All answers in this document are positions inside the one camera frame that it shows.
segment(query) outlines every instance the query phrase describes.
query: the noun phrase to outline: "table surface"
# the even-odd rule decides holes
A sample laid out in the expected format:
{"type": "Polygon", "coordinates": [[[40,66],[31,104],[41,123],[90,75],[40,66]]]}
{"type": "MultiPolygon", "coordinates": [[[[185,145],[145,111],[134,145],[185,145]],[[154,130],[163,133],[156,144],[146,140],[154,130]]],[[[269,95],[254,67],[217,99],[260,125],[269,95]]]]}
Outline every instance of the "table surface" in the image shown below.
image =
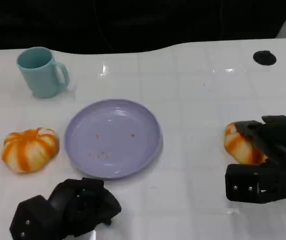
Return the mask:
{"type": "MultiPolygon", "coordinates": [[[[47,127],[63,139],[70,119],[102,99],[139,102],[160,122],[160,159],[139,174],[105,182],[123,210],[112,226],[97,226],[97,240],[286,239],[286,200],[264,205],[226,199],[224,174],[233,159],[223,147],[228,123],[286,115],[286,39],[185,43],[111,55],[55,51],[71,84],[46,100],[33,98],[20,75],[21,52],[0,50],[0,154],[9,132],[47,127]],[[252,56],[260,50],[275,54],[276,64],[255,63],[252,56]]],[[[58,183],[81,177],[63,141],[58,156],[37,173],[14,174],[0,158],[0,239],[11,239],[19,202],[39,194],[48,198],[58,183]]]]}

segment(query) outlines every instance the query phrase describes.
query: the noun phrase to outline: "plate rim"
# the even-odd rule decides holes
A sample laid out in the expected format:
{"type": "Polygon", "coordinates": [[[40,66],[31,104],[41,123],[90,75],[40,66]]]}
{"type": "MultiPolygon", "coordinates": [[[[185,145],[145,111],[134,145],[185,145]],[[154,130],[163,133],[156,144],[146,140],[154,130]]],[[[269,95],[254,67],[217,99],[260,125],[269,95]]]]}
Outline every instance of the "plate rim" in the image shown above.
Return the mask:
{"type": "Polygon", "coordinates": [[[162,129],[160,127],[160,124],[156,118],[156,116],[147,108],[145,107],[144,105],[138,103],[138,102],[135,102],[135,101],[132,101],[132,100],[128,100],[128,99],[123,99],[123,98],[110,98],[110,99],[103,99],[103,100],[100,100],[100,101],[96,101],[94,103],[91,103],[85,107],[83,107],[81,110],[79,110],[72,118],[71,120],[69,121],[67,127],[66,127],[66,130],[65,130],[65,134],[64,134],[64,149],[67,153],[67,156],[69,158],[69,161],[70,163],[72,164],[73,167],[77,168],[79,171],[81,171],[82,173],[84,174],[87,174],[88,176],[91,176],[91,177],[95,177],[95,178],[100,178],[100,179],[121,179],[121,178],[124,178],[124,177],[127,177],[129,175],[133,175],[135,173],[138,173],[140,172],[142,169],[144,169],[145,167],[147,167],[151,162],[155,161],[158,156],[161,154],[162,152],[162,149],[164,148],[164,140],[163,140],[163,134],[162,134],[162,129]],[[102,104],[102,103],[106,103],[106,102],[113,102],[113,101],[124,101],[126,103],[131,103],[131,104],[135,104],[135,105],[138,105],[140,106],[141,108],[144,108],[146,109],[149,114],[152,115],[152,117],[155,119],[156,121],[156,124],[157,124],[157,128],[159,129],[159,137],[158,137],[158,145],[157,145],[157,148],[155,149],[155,152],[148,158],[147,161],[144,162],[144,164],[142,164],[141,166],[139,166],[138,168],[135,168],[135,170],[129,170],[129,171],[126,171],[124,172],[123,174],[120,174],[118,176],[102,176],[102,175],[99,175],[99,174],[95,174],[94,172],[88,172],[88,171],[84,171],[81,167],[78,166],[78,164],[75,162],[75,160],[71,157],[69,151],[68,151],[68,148],[67,148],[67,145],[66,145],[66,142],[67,142],[67,138],[68,138],[68,135],[67,135],[67,132],[68,130],[71,128],[71,125],[72,125],[72,122],[80,115],[82,114],[85,110],[87,110],[88,108],[91,108],[92,106],[94,105],[97,105],[97,104],[102,104]]]}

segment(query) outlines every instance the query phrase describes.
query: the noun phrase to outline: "black disc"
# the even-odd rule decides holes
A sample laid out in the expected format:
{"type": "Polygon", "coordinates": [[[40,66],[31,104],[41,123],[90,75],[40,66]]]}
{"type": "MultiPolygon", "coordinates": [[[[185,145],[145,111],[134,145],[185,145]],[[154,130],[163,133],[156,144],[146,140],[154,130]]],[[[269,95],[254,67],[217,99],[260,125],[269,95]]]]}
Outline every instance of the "black disc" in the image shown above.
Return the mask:
{"type": "Polygon", "coordinates": [[[270,51],[257,51],[253,55],[253,59],[258,64],[270,66],[276,63],[276,57],[270,51]]]}

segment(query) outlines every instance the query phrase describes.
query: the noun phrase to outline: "teal mug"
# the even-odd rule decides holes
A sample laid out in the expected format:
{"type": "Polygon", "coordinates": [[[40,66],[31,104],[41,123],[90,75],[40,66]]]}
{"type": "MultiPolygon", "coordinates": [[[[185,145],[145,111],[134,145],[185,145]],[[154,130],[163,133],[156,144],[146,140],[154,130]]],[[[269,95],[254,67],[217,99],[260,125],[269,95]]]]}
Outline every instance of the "teal mug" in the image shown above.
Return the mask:
{"type": "Polygon", "coordinates": [[[51,98],[69,84],[66,67],[56,62],[51,51],[45,47],[32,47],[17,58],[17,65],[29,89],[37,98],[51,98]],[[61,69],[64,82],[60,81],[57,67],[61,69]]]}

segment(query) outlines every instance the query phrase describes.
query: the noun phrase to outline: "toy pumpkin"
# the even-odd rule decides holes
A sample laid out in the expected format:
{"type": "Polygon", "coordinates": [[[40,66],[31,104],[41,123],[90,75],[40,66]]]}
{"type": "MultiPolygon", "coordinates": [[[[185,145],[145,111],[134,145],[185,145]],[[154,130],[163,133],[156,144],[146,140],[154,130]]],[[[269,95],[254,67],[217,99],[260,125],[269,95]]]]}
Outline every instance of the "toy pumpkin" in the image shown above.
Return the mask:
{"type": "Polygon", "coordinates": [[[259,165],[267,159],[251,140],[237,132],[234,123],[227,125],[225,129],[224,145],[226,151],[241,164],[259,165]]]}
{"type": "Polygon", "coordinates": [[[42,168],[58,150],[55,132],[39,127],[9,134],[4,141],[2,159],[14,172],[30,173],[42,168]]]}

